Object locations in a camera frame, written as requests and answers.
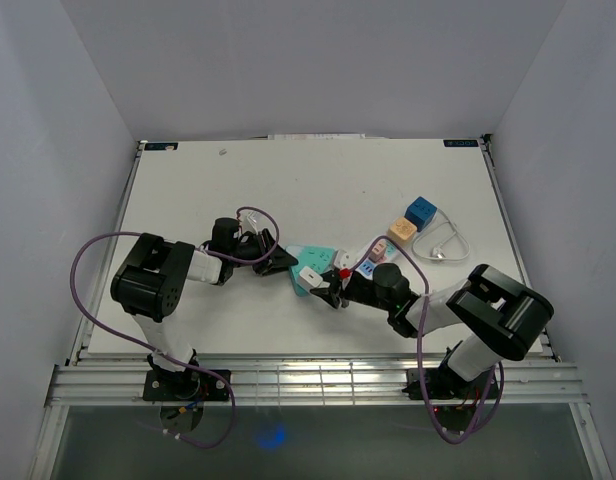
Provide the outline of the white square charger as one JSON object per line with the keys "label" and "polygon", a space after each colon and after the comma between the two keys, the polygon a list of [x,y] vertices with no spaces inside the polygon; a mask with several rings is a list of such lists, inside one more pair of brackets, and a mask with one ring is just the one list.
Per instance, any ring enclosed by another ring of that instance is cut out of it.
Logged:
{"label": "white square charger", "polygon": [[322,283],[323,277],[309,266],[304,266],[298,274],[297,284],[307,292],[319,288]]}

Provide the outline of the teal triangular socket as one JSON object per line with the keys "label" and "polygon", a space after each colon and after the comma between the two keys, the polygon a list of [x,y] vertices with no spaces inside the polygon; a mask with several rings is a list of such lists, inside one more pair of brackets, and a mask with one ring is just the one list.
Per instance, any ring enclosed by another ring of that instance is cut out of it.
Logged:
{"label": "teal triangular socket", "polygon": [[298,283],[299,273],[304,267],[322,274],[330,269],[336,250],[330,247],[309,245],[288,245],[285,250],[292,255],[298,263],[289,268],[291,284],[295,294],[299,297],[308,296],[309,293]]}

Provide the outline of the white colourful power strip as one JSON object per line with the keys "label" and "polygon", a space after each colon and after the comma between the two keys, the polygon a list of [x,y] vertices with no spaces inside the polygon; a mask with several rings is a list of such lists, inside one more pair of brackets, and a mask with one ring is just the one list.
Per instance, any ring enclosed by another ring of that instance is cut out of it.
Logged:
{"label": "white colourful power strip", "polygon": [[365,278],[371,279],[375,268],[383,263],[392,263],[400,255],[395,245],[387,239],[380,239],[364,257],[357,271]]}

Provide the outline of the beige cube socket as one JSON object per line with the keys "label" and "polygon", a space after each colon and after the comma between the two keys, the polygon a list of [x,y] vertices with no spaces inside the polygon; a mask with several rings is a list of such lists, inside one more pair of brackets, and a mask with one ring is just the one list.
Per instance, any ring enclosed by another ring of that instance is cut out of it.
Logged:
{"label": "beige cube socket", "polygon": [[405,217],[399,217],[388,228],[387,236],[393,243],[399,246],[407,246],[413,241],[417,232],[418,228],[415,224]]}

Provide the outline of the blue cube socket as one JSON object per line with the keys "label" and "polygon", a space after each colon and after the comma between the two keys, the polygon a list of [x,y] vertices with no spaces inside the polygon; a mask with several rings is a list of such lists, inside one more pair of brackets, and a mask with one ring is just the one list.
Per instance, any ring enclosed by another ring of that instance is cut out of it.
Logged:
{"label": "blue cube socket", "polygon": [[417,197],[405,210],[404,217],[418,232],[422,232],[433,220],[437,207],[422,196]]}

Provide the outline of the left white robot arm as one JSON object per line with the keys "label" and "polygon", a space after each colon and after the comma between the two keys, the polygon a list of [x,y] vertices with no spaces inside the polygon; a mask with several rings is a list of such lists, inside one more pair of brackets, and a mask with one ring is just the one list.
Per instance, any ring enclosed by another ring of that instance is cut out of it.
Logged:
{"label": "left white robot arm", "polygon": [[242,265],[268,276],[297,264],[268,229],[246,231],[238,220],[223,217],[215,221],[211,238],[202,248],[141,234],[115,273],[110,292],[140,326],[147,343],[156,348],[148,361],[158,381],[185,400],[200,387],[198,372],[190,368],[196,363],[196,351],[173,318],[185,284],[221,286]]}

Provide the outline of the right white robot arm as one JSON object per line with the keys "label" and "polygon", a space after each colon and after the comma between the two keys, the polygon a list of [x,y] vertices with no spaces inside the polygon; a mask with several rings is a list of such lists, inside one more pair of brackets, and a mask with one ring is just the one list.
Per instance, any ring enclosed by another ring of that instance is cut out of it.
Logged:
{"label": "right white robot arm", "polygon": [[475,267],[457,286],[427,295],[411,290],[394,263],[379,265],[370,279],[334,268],[310,293],[335,309],[358,303],[385,311],[387,323],[404,338],[465,325],[469,336],[438,367],[441,388],[452,397],[464,396],[499,361],[523,360],[554,315],[544,296],[487,264]]}

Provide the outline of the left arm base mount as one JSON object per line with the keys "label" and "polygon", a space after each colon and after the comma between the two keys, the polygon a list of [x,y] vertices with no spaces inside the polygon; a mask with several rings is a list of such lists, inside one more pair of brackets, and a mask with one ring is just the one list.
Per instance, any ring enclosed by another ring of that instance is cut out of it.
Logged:
{"label": "left arm base mount", "polygon": [[157,365],[151,355],[148,363],[142,400],[161,404],[159,418],[167,430],[190,433],[201,422],[206,402],[229,400],[230,370],[213,370],[214,375],[190,369],[171,371]]}

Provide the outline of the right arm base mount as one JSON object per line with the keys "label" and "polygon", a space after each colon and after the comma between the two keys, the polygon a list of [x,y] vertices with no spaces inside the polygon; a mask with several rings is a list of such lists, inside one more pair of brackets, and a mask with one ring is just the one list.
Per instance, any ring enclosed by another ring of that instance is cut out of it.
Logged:
{"label": "right arm base mount", "polygon": [[465,431],[482,398],[497,400],[501,394],[496,378],[487,381],[488,372],[481,373],[471,382],[459,380],[456,383],[444,379],[437,368],[424,368],[423,371],[435,416],[441,426],[453,434]]}

